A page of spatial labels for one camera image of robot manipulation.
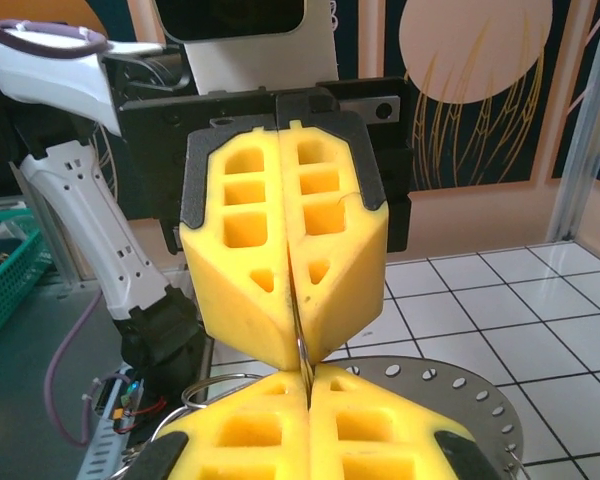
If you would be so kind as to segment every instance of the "gray table surface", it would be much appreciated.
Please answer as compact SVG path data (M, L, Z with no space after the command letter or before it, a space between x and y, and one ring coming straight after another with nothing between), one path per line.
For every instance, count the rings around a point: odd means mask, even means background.
M39 287L0 330L0 479L74 479L84 450L51 427L42 397L54 351L95 294L95 286L59 298L58 285ZM55 398L68 430L79 436L81 395L96 376L121 364L120 336L104 302L58 368Z

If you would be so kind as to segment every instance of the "white tile floor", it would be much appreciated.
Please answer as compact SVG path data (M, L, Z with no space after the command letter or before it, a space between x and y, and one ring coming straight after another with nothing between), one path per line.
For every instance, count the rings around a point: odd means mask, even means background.
M516 407L533 480L600 480L598 258L563 243L391 264L384 297L382 315L329 359L468 368ZM222 345L213 363L212 375L273 371Z

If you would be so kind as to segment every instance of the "green plastic basket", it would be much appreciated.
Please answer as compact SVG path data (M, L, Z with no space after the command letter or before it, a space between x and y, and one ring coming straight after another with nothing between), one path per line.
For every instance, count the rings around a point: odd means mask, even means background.
M0 222L21 215L31 215L31 212L26 209L3 211ZM18 222L18 226L28 238L0 265L0 328L52 263L33 217L31 221Z

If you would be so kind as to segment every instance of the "metal rotating plate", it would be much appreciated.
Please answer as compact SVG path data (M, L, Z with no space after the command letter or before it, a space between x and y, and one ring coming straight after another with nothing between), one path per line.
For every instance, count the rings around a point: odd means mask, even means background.
M520 419L500 390L464 368L411 357L358 357L328 362L463 425L503 480L515 477L511 449L522 458Z

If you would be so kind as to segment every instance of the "yellow foam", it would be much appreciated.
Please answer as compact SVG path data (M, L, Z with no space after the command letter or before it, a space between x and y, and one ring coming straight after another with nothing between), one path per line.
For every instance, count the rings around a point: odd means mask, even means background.
M456 480L433 434L462 426L355 375L318 365L311 410L278 372L161 431L189 442L169 480Z
M212 154L205 222L180 226L209 334L298 369L291 278L312 363L382 311L388 207L367 210L348 144L298 122Z

